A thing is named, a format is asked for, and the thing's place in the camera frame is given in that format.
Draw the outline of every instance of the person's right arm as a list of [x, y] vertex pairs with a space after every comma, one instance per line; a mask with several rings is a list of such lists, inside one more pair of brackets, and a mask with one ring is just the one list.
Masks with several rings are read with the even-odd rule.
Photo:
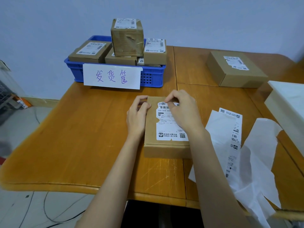
[[[170, 102], [173, 97], [179, 106]], [[195, 99], [184, 90], [173, 90], [165, 102], [188, 135], [204, 227], [250, 227], [225, 178]]]

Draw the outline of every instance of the person's left arm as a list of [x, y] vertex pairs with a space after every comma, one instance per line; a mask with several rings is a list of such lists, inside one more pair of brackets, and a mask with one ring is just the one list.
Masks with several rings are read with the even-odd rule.
[[128, 137], [107, 178], [77, 222], [82, 227], [120, 227], [140, 139], [145, 131], [146, 112], [151, 107], [137, 96], [127, 112]]

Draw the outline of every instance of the hand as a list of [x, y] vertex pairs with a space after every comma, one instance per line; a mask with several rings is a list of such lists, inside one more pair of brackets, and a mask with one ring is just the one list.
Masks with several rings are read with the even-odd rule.
[[128, 136], [134, 136], [140, 139], [146, 126], [146, 113], [147, 109], [151, 107], [151, 104], [144, 101], [148, 96], [140, 95], [137, 96], [127, 112], [127, 125], [128, 125]]
[[[170, 102], [173, 97], [179, 100], [179, 106]], [[165, 99], [176, 123], [188, 134], [191, 130], [204, 128], [196, 101], [184, 90], [173, 90]]]

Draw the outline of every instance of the person's right hand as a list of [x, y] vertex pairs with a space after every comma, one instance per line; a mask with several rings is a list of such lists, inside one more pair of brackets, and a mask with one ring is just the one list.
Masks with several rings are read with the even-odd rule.
[[[179, 100], [179, 106], [170, 102], [174, 97]], [[176, 123], [188, 134], [191, 130], [204, 128], [196, 105], [196, 101], [184, 90], [173, 90], [165, 99]]]

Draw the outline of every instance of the person's left hand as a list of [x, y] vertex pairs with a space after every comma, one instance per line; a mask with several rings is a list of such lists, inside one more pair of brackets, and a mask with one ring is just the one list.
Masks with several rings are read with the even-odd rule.
[[127, 112], [128, 136], [141, 138], [145, 132], [146, 113], [151, 104], [144, 101], [148, 96], [137, 96]]

